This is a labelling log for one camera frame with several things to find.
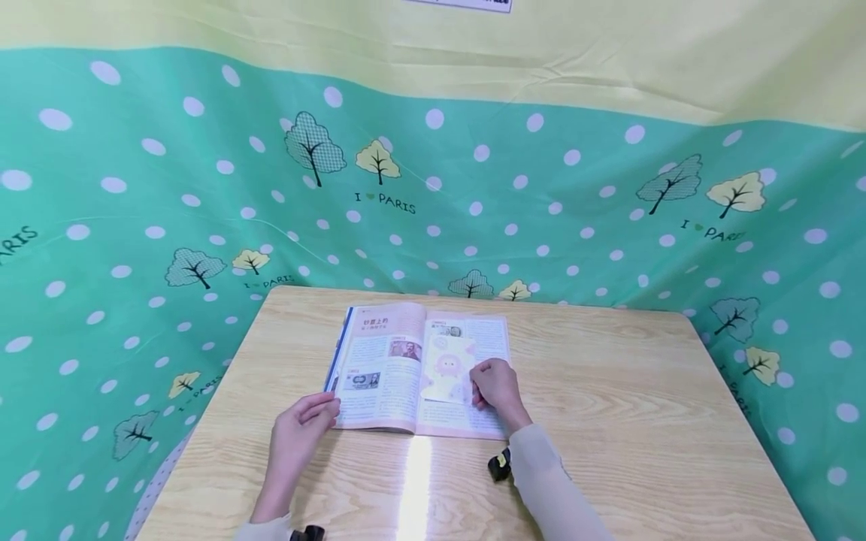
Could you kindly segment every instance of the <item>open magazine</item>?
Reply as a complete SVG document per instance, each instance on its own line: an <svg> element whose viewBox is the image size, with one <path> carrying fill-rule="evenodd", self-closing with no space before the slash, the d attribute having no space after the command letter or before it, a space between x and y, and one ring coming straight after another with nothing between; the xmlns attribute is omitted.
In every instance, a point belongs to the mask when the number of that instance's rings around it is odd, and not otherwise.
<svg viewBox="0 0 866 541"><path fill-rule="evenodd" d="M325 382L341 400L336 428L505 440L495 410L472 405L469 371L491 357L510 362L503 316L353 306Z"/></svg>

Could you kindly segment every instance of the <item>yellow tree print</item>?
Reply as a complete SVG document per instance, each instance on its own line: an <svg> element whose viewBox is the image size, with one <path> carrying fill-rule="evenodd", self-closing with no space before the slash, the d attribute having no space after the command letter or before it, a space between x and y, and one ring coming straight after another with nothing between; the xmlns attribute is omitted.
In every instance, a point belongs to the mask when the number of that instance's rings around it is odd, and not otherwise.
<svg viewBox="0 0 866 541"><path fill-rule="evenodd" d="M740 212L761 210L766 203L761 191L764 183L760 181L760 173L752 171L742 177L732 178L718 183L707 192L707 197L714 203L725 207L719 218L727 216L730 209Z"/></svg>
<svg viewBox="0 0 866 541"><path fill-rule="evenodd" d="M262 252L256 252L255 250L243 250L238 256L231 262L231 265L234 268L242 268L243 270L251 270L256 275L259 274L259 269L268 264L270 258L263 254Z"/></svg>
<svg viewBox="0 0 866 541"><path fill-rule="evenodd" d="M376 173L379 177L379 186L382 185L382 177L399 178L400 168L391 159L382 142L374 139L363 151L355 157L355 164L370 173Z"/></svg>

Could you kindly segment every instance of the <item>cartoon illustration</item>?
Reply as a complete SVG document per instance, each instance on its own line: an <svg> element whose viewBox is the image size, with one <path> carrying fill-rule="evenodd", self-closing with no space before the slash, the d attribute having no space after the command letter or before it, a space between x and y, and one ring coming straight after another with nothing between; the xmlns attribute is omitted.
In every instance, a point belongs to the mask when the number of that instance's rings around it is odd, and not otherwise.
<svg viewBox="0 0 866 541"><path fill-rule="evenodd" d="M174 380L171 381L171 387L168 390L168 397L177 398L178 395L185 390L192 390L193 382L195 382L201 375L201 372L189 372L175 377Z"/></svg>
<svg viewBox="0 0 866 541"><path fill-rule="evenodd" d="M234 260L231 265L234 268L242 268L243 270L251 270L257 276L259 269L268 264L270 258L262 252L255 250L243 250Z"/></svg>
<svg viewBox="0 0 866 541"><path fill-rule="evenodd" d="M764 183L760 181L760 173L752 171L742 177L718 183L707 192L707 197L713 203L725 207L719 218L727 216L730 209L740 212L755 212L761 210L766 199L761 194Z"/></svg>
<svg viewBox="0 0 866 541"><path fill-rule="evenodd" d="M320 188L320 173L335 173L346 167L343 149L333 143L327 129L317 124L313 115L306 111L298 113L284 140L288 155L301 167L313 170L316 185Z"/></svg>
<svg viewBox="0 0 866 541"><path fill-rule="evenodd" d="M153 422L159 417L158 411L148 411L143 415L133 415L114 427L114 459L125 459L139 441L150 441L153 438L147 435Z"/></svg>
<svg viewBox="0 0 866 541"><path fill-rule="evenodd" d="M210 289L205 280L220 274L226 268L223 260L210 257L205 252L196 252L189 248L179 248L174 253L174 261L165 273L165 281L171 287L189 286L201 283L204 289Z"/></svg>
<svg viewBox="0 0 866 541"><path fill-rule="evenodd" d="M722 331L727 331L731 338L745 344L752 337L752 325L758 319L759 308L760 301L755 297L717 300L709 309L719 318L722 326L713 334L719 336Z"/></svg>
<svg viewBox="0 0 866 541"><path fill-rule="evenodd" d="M499 292L499 298L505 300L529 299L533 294L523 283L523 280L515 280L512 284Z"/></svg>
<svg viewBox="0 0 866 541"><path fill-rule="evenodd" d="M749 368L743 372L743 376L752 372L767 387L776 383L776 372L779 371L778 353L756 347L746 348L746 363Z"/></svg>
<svg viewBox="0 0 866 541"><path fill-rule="evenodd" d="M355 157L355 164L364 171L376 173L379 177L379 186L382 185L382 176L400 177L400 168L391 159L391 153L382 146L382 142L378 139L374 139L369 146L358 153L358 156Z"/></svg>
<svg viewBox="0 0 866 541"><path fill-rule="evenodd" d="M448 290L458 295L466 295L467 299L489 297L493 294L493 286L488 284L487 276L478 269L470 270L466 276L448 284Z"/></svg>
<svg viewBox="0 0 866 541"><path fill-rule="evenodd" d="M644 184L637 191L637 196L644 201L655 203L649 212L653 215L662 201L687 199L695 195L698 192L698 184L701 183L698 173L702 166L700 154L689 156L672 169L659 173L658 177Z"/></svg>

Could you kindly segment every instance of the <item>wooden table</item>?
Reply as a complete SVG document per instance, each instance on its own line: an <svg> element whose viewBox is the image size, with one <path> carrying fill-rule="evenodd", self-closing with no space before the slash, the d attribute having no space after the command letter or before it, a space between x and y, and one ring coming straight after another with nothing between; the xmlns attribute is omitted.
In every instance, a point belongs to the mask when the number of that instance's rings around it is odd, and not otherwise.
<svg viewBox="0 0 866 541"><path fill-rule="evenodd" d="M320 390L346 307L417 301L503 313L534 420L619 541L812 539L682 315L278 287L215 393L139 541L231 539L249 517L278 413ZM370 541L540 538L495 441L332 431L293 526Z"/></svg>

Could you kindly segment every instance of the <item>white polka dot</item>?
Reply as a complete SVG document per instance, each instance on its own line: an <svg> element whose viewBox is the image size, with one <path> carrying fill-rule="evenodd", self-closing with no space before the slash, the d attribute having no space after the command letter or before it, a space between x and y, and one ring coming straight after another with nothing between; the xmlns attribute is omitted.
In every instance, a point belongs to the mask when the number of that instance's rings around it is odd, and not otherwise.
<svg viewBox="0 0 866 541"><path fill-rule="evenodd" d="M3 184L7 190L24 191L29 189L33 184L33 180L24 171L10 169L0 174L0 184Z"/></svg>
<svg viewBox="0 0 866 541"><path fill-rule="evenodd" d="M839 292L842 291L842 288L836 282L824 282L821 284L821 287L818 288L818 292L821 293L821 296L825 299L835 299Z"/></svg>
<svg viewBox="0 0 866 541"><path fill-rule="evenodd" d="M646 130L643 129L643 126L635 124L625 131L625 142L629 145L636 145L641 142L645 134Z"/></svg>
<svg viewBox="0 0 866 541"><path fill-rule="evenodd" d="M343 94L335 87L328 87L325 89L325 103L334 108L342 106Z"/></svg>
<svg viewBox="0 0 866 541"><path fill-rule="evenodd" d="M7 353L18 353L19 351L26 350L30 344L33 343L33 337L30 336L19 336L18 338L14 338L6 344L6 352Z"/></svg>
<svg viewBox="0 0 866 541"><path fill-rule="evenodd" d="M152 225L145 229L145 235L148 238L161 239L165 236L165 229L160 228L158 225Z"/></svg>
<svg viewBox="0 0 866 541"><path fill-rule="evenodd" d="M33 470L32 472L26 473L18 482L15 484L18 490L27 490L30 488L33 483L36 483L36 480L39 479L39 470Z"/></svg>
<svg viewBox="0 0 866 541"><path fill-rule="evenodd" d="M780 372L776 374L776 384L782 389L790 389L794 386L794 376L787 372Z"/></svg>
<svg viewBox="0 0 866 541"><path fill-rule="evenodd" d="M216 162L216 170L224 175L230 175L235 172L235 165L227 159L221 159Z"/></svg>
<svg viewBox="0 0 866 541"><path fill-rule="evenodd" d="M165 145L157 141L156 139L145 138L141 139L141 147L145 149L147 152L153 154L154 156L164 156L165 155Z"/></svg>
<svg viewBox="0 0 866 541"><path fill-rule="evenodd" d="M42 417L39 421L36 422L36 430L42 432L43 430L48 430L53 427L57 422L57 414L49 413Z"/></svg>
<svg viewBox="0 0 866 541"><path fill-rule="evenodd" d="M841 486L848 480L848 472L843 467L832 467L827 472L827 480L831 485Z"/></svg>
<svg viewBox="0 0 866 541"><path fill-rule="evenodd" d="M237 71L228 64L223 66L223 78L232 87L241 86L241 78L237 75Z"/></svg>
<svg viewBox="0 0 866 541"><path fill-rule="evenodd" d="M430 109L427 112L424 121L427 122L427 127L429 127L429 129L438 130L445 122L445 115L439 109Z"/></svg>
<svg viewBox="0 0 866 541"><path fill-rule="evenodd" d="M478 145L472 153L476 162L486 162L490 158L490 147L487 145Z"/></svg>
<svg viewBox="0 0 866 541"><path fill-rule="evenodd" d="M737 131L735 131L735 132L730 132L730 133L727 135L727 137L725 137L725 140L721 142L721 145L722 145L722 146L730 146L730 145L733 145L734 143L736 143L737 141L739 141L739 140L740 140L740 137L742 137L742 136L743 136L743 131L742 131L742 130L737 130Z"/></svg>
<svg viewBox="0 0 866 541"><path fill-rule="evenodd" d="M90 427L81 435L81 441L91 441L100 432L99 427Z"/></svg>
<svg viewBox="0 0 866 541"><path fill-rule="evenodd" d="M132 268L129 265L118 265L111 269L111 275L114 278L125 278L132 274Z"/></svg>
<svg viewBox="0 0 866 541"><path fill-rule="evenodd" d="M797 440L797 436L790 428L780 428L779 431L776 432L776 436L779 438L779 441L785 445L792 445L793 442Z"/></svg>
<svg viewBox="0 0 866 541"><path fill-rule="evenodd" d="M54 297L60 297L64 291L66 291L66 282L55 280L45 287L45 296L53 299Z"/></svg>
<svg viewBox="0 0 866 541"><path fill-rule="evenodd" d="M76 223L69 226L66 236L72 241L82 241L90 236L90 228L83 223Z"/></svg>
<svg viewBox="0 0 866 541"><path fill-rule="evenodd" d="M803 238L810 244L820 244L827 240L827 232L823 229L809 229Z"/></svg>
<svg viewBox="0 0 866 541"><path fill-rule="evenodd" d="M570 151L565 153L565 156L562 157L562 161L565 162L565 165L577 165L580 161L580 151L572 148Z"/></svg>
<svg viewBox="0 0 866 541"><path fill-rule="evenodd" d="M183 194L180 197L180 200L183 201L184 205L188 207L197 207L198 205L202 204L201 200L199 200L198 197L193 196L192 194Z"/></svg>
<svg viewBox="0 0 866 541"><path fill-rule="evenodd" d="M78 488L79 486L81 486L81 483L83 483L83 482L84 482L84 475L79 473L78 475L74 476L71 481L69 481L69 484L66 485L66 489L68 491L73 491L76 488Z"/></svg>
<svg viewBox="0 0 866 541"><path fill-rule="evenodd" d="M776 334L785 334L788 332L788 322L784 319L776 319L772 322L772 331Z"/></svg>
<svg viewBox="0 0 866 541"><path fill-rule="evenodd" d="M65 132L72 127L72 119L69 115L57 109L42 109L39 112L39 121L48 129L58 132Z"/></svg>
<svg viewBox="0 0 866 541"><path fill-rule="evenodd" d="M844 340L834 340L830 342L830 353L836 358L847 358L851 356L851 344Z"/></svg>

